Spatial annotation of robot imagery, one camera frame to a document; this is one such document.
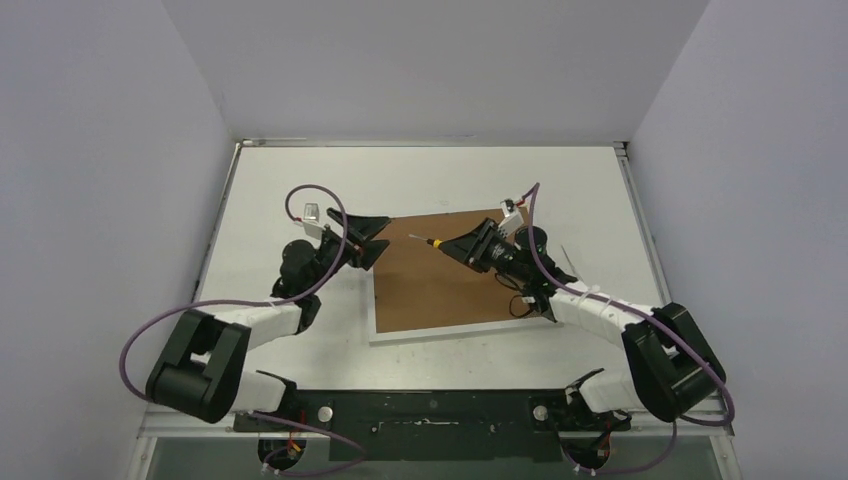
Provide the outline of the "yellow handle screwdriver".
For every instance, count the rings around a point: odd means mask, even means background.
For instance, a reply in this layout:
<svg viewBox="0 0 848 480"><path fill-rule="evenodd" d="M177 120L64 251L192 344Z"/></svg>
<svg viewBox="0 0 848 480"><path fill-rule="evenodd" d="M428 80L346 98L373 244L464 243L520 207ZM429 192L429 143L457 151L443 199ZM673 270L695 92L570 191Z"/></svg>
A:
<svg viewBox="0 0 848 480"><path fill-rule="evenodd" d="M416 234L409 234L408 237L415 240L420 240L435 249L439 249L441 244L443 243L443 241L440 239L428 238Z"/></svg>

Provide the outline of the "white picture frame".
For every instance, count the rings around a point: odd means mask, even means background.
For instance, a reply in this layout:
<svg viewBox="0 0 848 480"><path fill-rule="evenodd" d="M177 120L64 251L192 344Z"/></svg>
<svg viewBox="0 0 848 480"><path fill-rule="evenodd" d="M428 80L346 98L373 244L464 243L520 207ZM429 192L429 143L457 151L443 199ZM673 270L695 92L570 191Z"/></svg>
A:
<svg viewBox="0 0 848 480"><path fill-rule="evenodd" d="M500 209L395 217L378 235L390 246L367 281L368 342L372 346L553 329L527 316L517 293L489 274L478 274L427 245L448 240L485 218L501 220Z"/></svg>

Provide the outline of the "clear handle screwdriver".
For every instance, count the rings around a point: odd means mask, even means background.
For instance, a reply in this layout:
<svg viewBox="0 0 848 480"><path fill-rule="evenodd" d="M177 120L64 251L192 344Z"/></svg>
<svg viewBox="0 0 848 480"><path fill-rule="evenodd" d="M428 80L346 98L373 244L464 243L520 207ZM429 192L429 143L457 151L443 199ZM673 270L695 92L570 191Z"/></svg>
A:
<svg viewBox="0 0 848 480"><path fill-rule="evenodd" d="M568 253L567 249L565 248L565 246L564 246L564 245L561 245L561 246L560 246L560 248L561 248L562 254L563 254L564 258L565 258L565 261L566 261L566 263L567 263L567 265L568 265L568 267L569 267L570 274L571 274L572 276L576 277L579 281L583 281L583 277L582 277L582 275L580 274L580 272L579 272L579 270L578 270L577 266L575 265L575 263L572 261L572 259L571 259L570 255L569 255L569 253Z"/></svg>

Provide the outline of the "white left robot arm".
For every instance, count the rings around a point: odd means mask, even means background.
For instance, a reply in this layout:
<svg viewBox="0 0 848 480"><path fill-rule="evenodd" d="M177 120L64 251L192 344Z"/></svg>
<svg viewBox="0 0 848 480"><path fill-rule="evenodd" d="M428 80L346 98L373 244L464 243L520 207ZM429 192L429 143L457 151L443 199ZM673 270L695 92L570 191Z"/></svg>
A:
<svg viewBox="0 0 848 480"><path fill-rule="evenodd" d="M389 246L379 238L387 216L328 216L342 233L320 225L312 205L301 223L308 237L282 250L279 275L268 300L256 306L210 313L189 307L174 328L145 384L151 402L207 423L232 412L259 411L270 428L282 431L297 420L293 381L244 368L249 351L305 332L321 308L320 284L343 266L369 270Z"/></svg>

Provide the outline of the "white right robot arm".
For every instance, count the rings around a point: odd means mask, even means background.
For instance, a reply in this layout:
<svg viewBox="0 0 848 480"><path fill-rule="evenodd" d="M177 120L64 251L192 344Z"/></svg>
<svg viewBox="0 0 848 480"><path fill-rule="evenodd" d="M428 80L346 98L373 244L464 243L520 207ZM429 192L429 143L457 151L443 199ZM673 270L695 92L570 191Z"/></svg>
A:
<svg viewBox="0 0 848 480"><path fill-rule="evenodd" d="M477 273L494 272L529 301L532 312L556 324L583 329L623 350L624 370L599 368L565 389L565 414L588 429L604 415L645 410L663 422L683 420L724 427L722 419L695 418L690 410L715 392L726 391L726 374L686 307L661 307L617 300L559 268L547 253L546 232L519 228L512 240L485 219L472 231L428 245Z"/></svg>

